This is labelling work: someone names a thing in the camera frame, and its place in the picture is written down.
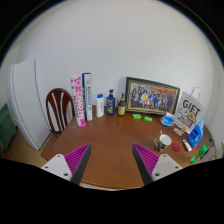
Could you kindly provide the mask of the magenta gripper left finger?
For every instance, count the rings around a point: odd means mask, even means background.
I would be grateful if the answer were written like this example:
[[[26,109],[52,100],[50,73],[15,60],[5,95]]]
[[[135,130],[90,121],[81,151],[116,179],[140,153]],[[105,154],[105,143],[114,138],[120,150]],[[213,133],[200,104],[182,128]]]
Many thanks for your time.
[[[66,155],[56,154],[42,169],[79,185],[91,155],[91,145],[85,144]]]

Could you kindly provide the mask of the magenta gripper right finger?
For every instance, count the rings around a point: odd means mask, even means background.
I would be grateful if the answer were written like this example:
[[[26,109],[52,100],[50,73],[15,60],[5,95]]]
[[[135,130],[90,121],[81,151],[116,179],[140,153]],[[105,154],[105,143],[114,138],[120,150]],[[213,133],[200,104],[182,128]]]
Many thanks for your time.
[[[182,169],[168,154],[158,155],[138,144],[132,146],[132,154],[145,185]]]

